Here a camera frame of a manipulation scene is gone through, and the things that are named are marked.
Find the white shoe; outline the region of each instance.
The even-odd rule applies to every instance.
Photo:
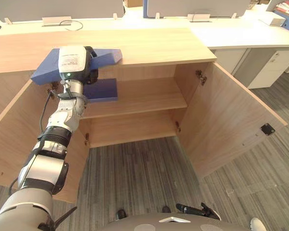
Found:
[[[252,231],[266,231],[264,224],[258,218],[253,218],[250,221],[250,229]]]

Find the open cabinet door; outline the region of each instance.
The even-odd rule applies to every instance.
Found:
[[[262,142],[263,125],[274,131],[287,125],[217,63],[210,63],[203,76],[207,80],[198,85],[178,133],[199,178]]]
[[[28,80],[0,114],[0,185],[9,186],[18,177],[36,144],[40,133],[39,117],[49,88],[51,86],[38,86],[31,79]],[[57,106],[58,100],[49,101],[43,119],[44,127]],[[85,141],[81,130],[75,131],[67,148],[69,171],[65,186],[54,196],[55,199],[76,203],[79,181],[90,148],[90,144]]]

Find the cabinet shelf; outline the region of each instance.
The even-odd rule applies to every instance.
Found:
[[[166,110],[91,119],[89,139],[93,148],[175,135],[175,125]]]
[[[174,78],[118,81],[118,101],[91,103],[84,119],[187,107]]]

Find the white label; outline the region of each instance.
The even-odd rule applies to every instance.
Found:
[[[59,72],[77,72],[85,69],[86,49],[82,46],[61,47],[59,51]]]

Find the floor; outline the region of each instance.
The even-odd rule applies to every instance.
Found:
[[[289,124],[289,74],[253,92]],[[0,206],[6,198],[0,186]],[[58,230],[95,231],[120,208],[135,215],[200,202],[224,221],[248,228],[259,217],[268,231],[289,231],[289,125],[201,182],[176,137],[91,149],[78,209]],[[72,206],[55,201],[56,217]]]

